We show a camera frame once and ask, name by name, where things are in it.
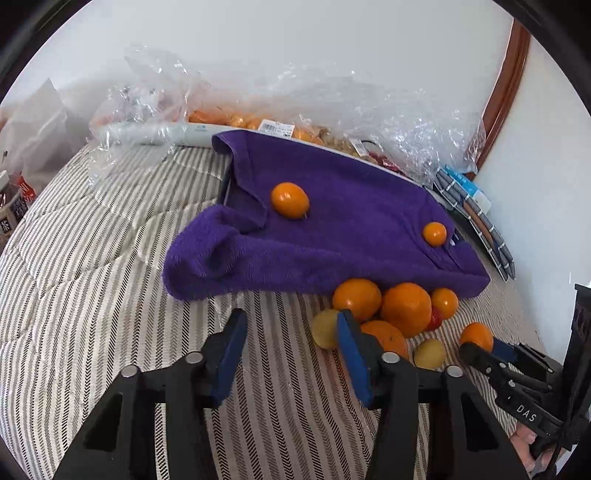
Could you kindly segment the green kiwi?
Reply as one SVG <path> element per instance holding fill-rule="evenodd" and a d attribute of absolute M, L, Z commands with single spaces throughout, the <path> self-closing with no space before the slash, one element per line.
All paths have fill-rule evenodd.
<path fill-rule="evenodd" d="M 427 370 L 441 368 L 446 360 L 444 344 L 438 339 L 427 339 L 414 351 L 415 366 Z"/>
<path fill-rule="evenodd" d="M 339 311 L 327 309 L 318 312 L 311 320 L 311 335 L 318 347 L 325 350 L 335 350 L 338 341 Z"/>

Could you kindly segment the red strawberry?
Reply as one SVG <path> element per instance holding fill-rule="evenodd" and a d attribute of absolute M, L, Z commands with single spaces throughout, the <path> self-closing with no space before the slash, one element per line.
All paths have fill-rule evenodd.
<path fill-rule="evenodd" d="M 428 326 L 426 327 L 425 331 L 426 332 L 435 331 L 441 327 L 442 323 L 443 323 L 443 318 L 441 316 L 441 313 L 438 311 L 438 309 L 435 306 L 433 306 L 432 310 L 431 310 L 431 319 L 430 319 L 430 322 L 429 322 Z"/>

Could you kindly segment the large orange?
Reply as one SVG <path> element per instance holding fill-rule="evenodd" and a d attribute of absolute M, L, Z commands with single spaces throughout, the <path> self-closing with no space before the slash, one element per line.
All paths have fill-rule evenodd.
<path fill-rule="evenodd" d="M 413 338 L 429 326 L 432 316 L 431 297 L 415 283 L 401 283 L 384 294 L 381 316 L 398 328 L 406 338 Z"/>
<path fill-rule="evenodd" d="M 361 330 L 363 333 L 374 336 L 385 352 L 394 352 L 401 358 L 409 358 L 406 338 L 391 323 L 383 320 L 372 320 L 363 323 Z"/>

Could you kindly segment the small orange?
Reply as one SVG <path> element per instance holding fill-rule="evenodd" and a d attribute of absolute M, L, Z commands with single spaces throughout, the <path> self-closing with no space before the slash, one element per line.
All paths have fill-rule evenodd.
<path fill-rule="evenodd" d="M 307 193 L 300 186 L 283 182 L 273 187 L 270 204 L 276 213 L 293 220 L 307 216 L 311 203 Z"/>
<path fill-rule="evenodd" d="M 459 308 L 459 299 L 456 293 L 448 288 L 434 290 L 431 299 L 433 308 L 442 320 L 452 318 Z"/>
<path fill-rule="evenodd" d="M 441 222 L 430 222 L 423 228 L 423 238 L 432 247 L 441 247 L 446 244 L 448 231 Z"/>

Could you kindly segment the grey checked folded cloth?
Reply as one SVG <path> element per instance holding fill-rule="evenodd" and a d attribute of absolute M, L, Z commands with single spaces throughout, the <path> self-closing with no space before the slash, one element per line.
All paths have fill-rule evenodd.
<path fill-rule="evenodd" d="M 463 184 L 447 170 L 439 168 L 435 173 L 434 187 L 472 227 L 501 277 L 505 281 L 515 280 L 515 261 L 505 239 Z"/>

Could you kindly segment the blue white tissue pack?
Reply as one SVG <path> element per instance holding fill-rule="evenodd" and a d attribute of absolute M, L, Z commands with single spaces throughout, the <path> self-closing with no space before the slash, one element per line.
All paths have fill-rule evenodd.
<path fill-rule="evenodd" d="M 492 202 L 474 182 L 469 180 L 465 175 L 456 172 L 450 166 L 446 166 L 444 170 L 463 187 L 485 214 L 489 213 Z"/>

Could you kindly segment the purple towel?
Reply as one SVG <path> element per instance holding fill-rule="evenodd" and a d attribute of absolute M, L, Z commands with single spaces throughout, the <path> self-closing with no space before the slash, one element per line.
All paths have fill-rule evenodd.
<path fill-rule="evenodd" d="M 162 280 L 176 299 L 236 291 L 332 293 L 351 278 L 383 288 L 403 282 L 479 295 L 489 275 L 467 241 L 430 246 L 423 228 L 455 224 L 425 189 L 367 162 L 252 131 L 212 140 L 235 161 L 226 205 L 197 215 L 170 245 Z M 270 204 L 273 187 L 297 184 L 310 199 L 293 220 Z"/>

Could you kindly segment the clear crumpled plastic bag right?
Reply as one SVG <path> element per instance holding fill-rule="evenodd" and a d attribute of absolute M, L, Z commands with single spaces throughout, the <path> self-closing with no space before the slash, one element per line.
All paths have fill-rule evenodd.
<path fill-rule="evenodd" d="M 476 173 L 486 131 L 476 112 L 409 91 L 290 65 L 256 94 L 277 120 L 335 138 L 369 140 L 406 176 L 428 185 L 440 168 Z"/>

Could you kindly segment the dark tea bottle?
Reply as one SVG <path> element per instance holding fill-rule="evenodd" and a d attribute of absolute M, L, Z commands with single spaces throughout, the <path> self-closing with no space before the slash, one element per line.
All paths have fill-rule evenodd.
<path fill-rule="evenodd" d="M 28 206 L 36 199 L 36 192 L 22 176 L 13 179 L 6 170 L 3 170 L 0 179 L 0 194 L 1 248 L 4 248 L 28 211 Z"/>

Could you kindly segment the white plastic bag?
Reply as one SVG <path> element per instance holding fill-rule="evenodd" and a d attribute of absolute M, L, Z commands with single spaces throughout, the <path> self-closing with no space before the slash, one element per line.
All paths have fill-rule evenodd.
<path fill-rule="evenodd" d="M 84 144 L 84 130 L 47 80 L 2 128 L 1 168 L 38 195 Z"/>

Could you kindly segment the clear plastic bag left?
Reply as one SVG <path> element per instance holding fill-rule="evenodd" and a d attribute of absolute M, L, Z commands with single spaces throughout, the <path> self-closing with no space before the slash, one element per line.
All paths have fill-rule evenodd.
<path fill-rule="evenodd" d="M 124 60 L 133 78 L 109 90 L 89 121 L 90 133 L 105 147 L 179 144 L 211 84 L 168 51 L 135 45 Z"/>

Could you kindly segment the clear bag of oranges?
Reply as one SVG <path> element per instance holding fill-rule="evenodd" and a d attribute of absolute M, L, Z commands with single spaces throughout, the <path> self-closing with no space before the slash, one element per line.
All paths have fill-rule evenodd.
<path fill-rule="evenodd" d="M 318 125 L 308 114 L 294 111 L 208 103 L 192 109 L 187 114 L 187 120 L 190 123 L 259 131 L 320 146 L 335 145 L 335 136 L 329 127 Z"/>

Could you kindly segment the brown wooden door frame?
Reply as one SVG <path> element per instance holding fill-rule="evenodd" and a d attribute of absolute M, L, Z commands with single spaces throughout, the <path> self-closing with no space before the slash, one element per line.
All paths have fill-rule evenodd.
<path fill-rule="evenodd" d="M 483 143 L 476 157 L 477 171 L 484 166 L 512 109 L 528 60 L 530 42 L 529 31 L 514 19 L 505 56 L 479 123 Z"/>

